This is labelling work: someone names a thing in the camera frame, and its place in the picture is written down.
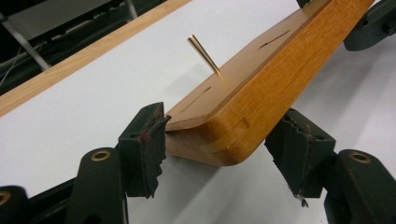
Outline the grey metal stand bar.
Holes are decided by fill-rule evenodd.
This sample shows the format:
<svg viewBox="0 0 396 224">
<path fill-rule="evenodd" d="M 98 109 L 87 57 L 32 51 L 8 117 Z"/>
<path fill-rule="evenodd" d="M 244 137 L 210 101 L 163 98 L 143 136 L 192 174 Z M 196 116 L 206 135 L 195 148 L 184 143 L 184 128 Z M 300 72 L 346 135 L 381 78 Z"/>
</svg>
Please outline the grey metal stand bar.
<svg viewBox="0 0 396 224">
<path fill-rule="evenodd" d="M 5 17 L 1 12 L 0 23 L 25 49 L 25 51 L 35 60 L 35 62 L 40 66 L 42 71 L 46 71 L 51 68 L 51 65 L 38 54 L 38 52 L 32 47 L 28 40 L 11 24 L 7 17 Z"/>
<path fill-rule="evenodd" d="M 137 16 L 133 1 L 132 0 L 124 0 L 124 2 L 125 2 L 125 5 L 128 7 L 128 10 L 129 10 L 132 20 L 136 19 L 138 16 Z"/>
</svg>

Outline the wooden table edge trim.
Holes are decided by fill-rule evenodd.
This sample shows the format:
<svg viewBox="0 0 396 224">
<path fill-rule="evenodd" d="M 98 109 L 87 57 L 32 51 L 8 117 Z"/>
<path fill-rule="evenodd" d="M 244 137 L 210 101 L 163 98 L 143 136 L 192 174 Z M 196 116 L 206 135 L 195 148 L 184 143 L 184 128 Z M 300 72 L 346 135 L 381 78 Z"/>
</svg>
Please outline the wooden table edge trim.
<svg viewBox="0 0 396 224">
<path fill-rule="evenodd" d="M 121 28 L 100 38 L 74 55 L 52 66 L 39 75 L 22 83 L 17 88 L 0 96 L 0 118 L 28 102 L 41 92 L 69 77 L 77 70 L 93 62 L 111 49 L 134 35 L 142 32 L 155 22 L 188 4 L 191 0 L 166 0 L 164 3 L 144 13 Z"/>
</svg>

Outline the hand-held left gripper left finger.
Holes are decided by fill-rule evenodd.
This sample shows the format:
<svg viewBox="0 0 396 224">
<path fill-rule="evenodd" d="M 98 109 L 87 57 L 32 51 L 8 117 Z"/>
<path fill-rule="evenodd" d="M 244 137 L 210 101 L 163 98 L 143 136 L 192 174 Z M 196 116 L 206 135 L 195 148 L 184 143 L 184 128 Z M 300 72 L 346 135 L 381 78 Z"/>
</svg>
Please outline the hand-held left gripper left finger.
<svg viewBox="0 0 396 224">
<path fill-rule="evenodd" d="M 121 169 L 128 197 L 153 197 L 165 155 L 165 116 L 163 103 L 141 108 L 122 132 L 118 142 Z"/>
</svg>

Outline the grey flat panel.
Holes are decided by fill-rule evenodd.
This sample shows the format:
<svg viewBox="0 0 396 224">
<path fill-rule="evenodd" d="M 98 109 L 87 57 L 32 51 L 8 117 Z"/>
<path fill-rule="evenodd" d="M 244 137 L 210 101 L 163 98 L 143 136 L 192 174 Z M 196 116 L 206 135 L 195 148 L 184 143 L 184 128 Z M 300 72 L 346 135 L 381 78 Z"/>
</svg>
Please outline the grey flat panel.
<svg viewBox="0 0 396 224">
<path fill-rule="evenodd" d="M 5 16 L 4 23 L 25 40 L 31 40 L 110 1 L 45 0 L 33 7 Z"/>
</svg>

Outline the wooden slotted board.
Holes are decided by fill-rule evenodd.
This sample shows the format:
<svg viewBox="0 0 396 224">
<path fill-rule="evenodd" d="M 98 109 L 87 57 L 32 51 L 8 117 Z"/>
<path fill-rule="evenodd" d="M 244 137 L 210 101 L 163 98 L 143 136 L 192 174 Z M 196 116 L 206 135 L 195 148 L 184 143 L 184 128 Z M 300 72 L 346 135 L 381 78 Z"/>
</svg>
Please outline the wooden slotted board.
<svg viewBox="0 0 396 224">
<path fill-rule="evenodd" d="M 169 110 L 166 150 L 218 166 L 246 160 L 374 0 L 311 0 L 257 36 Z"/>
</svg>

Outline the brass peg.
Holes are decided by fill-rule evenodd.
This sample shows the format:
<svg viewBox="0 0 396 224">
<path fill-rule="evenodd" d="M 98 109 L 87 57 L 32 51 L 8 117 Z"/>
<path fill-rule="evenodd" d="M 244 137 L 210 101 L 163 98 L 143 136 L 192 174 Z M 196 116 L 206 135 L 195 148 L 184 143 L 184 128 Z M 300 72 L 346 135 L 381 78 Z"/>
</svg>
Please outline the brass peg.
<svg viewBox="0 0 396 224">
<path fill-rule="evenodd" d="M 221 72 L 212 58 L 209 56 L 203 45 L 200 43 L 198 38 L 195 35 L 190 35 L 187 41 L 191 44 L 194 50 L 201 56 L 201 58 L 206 62 L 206 64 L 212 69 L 212 71 L 217 74 L 221 75 Z"/>
</svg>

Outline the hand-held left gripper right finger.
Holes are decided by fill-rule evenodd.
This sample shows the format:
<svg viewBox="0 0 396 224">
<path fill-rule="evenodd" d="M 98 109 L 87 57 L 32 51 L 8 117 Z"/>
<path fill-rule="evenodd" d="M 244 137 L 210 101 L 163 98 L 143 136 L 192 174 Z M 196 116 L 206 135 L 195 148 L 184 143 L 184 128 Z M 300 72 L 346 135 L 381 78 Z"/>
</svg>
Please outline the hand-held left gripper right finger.
<svg viewBox="0 0 396 224">
<path fill-rule="evenodd" d="M 264 144 L 302 207 L 308 207 L 306 198 L 320 197 L 320 172 L 333 156 L 335 143 L 332 136 L 293 108 L 267 135 Z"/>
</svg>

